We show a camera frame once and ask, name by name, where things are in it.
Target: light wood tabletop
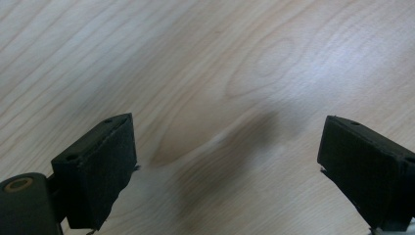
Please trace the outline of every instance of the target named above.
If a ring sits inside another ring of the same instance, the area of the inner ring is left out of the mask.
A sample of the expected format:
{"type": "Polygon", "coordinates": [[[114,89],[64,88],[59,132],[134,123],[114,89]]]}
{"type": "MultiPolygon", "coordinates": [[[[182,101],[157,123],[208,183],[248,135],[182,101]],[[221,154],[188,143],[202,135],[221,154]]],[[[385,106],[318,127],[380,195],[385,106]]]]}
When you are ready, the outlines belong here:
{"type": "Polygon", "coordinates": [[[415,150],[414,1],[1,1],[0,32],[1,181],[133,114],[98,235],[367,234],[316,162],[326,116],[415,150]]]}

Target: wooden surface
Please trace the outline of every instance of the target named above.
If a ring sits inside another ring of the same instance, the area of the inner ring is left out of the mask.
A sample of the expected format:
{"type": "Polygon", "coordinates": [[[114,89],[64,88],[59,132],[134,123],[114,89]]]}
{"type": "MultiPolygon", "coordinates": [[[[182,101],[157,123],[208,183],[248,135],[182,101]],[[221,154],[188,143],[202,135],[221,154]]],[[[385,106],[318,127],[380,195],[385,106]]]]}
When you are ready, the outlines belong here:
{"type": "Polygon", "coordinates": [[[1,180],[134,116],[96,234],[367,234],[319,172],[326,115],[415,150],[410,0],[1,1],[0,32],[1,180]]]}

